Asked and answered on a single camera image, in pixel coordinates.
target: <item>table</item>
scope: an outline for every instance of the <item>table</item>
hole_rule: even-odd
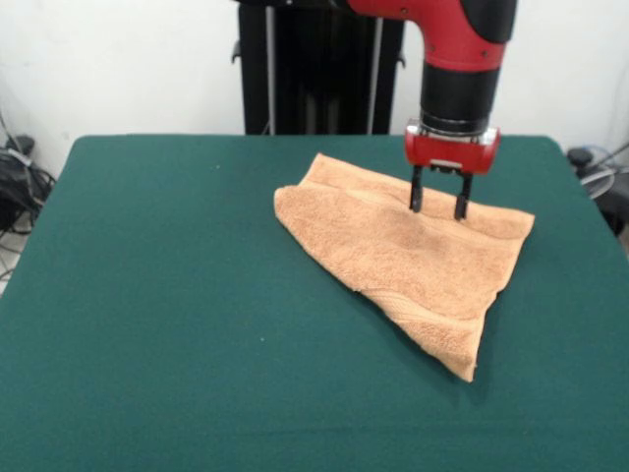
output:
[[[537,221],[472,384],[276,221],[318,151],[410,176],[399,137],[76,142],[0,301],[0,470],[628,470],[629,266],[558,146],[475,181]]]

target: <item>towel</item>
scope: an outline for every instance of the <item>towel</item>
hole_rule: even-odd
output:
[[[504,289],[531,214],[424,189],[408,210],[408,182],[319,154],[297,186],[275,191],[275,214],[304,250],[374,301],[429,355],[474,378],[485,315]]]

